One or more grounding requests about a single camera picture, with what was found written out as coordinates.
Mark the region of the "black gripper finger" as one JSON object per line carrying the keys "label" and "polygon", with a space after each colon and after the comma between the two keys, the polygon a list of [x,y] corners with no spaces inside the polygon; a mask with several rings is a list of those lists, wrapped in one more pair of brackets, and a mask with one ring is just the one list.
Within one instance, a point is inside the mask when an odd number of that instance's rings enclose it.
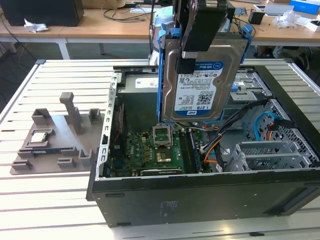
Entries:
{"label": "black gripper finger", "polygon": [[175,26],[179,28],[179,55],[176,66],[178,74],[192,74],[198,56],[199,34],[196,18],[200,3],[198,0],[177,0],[175,2]]}

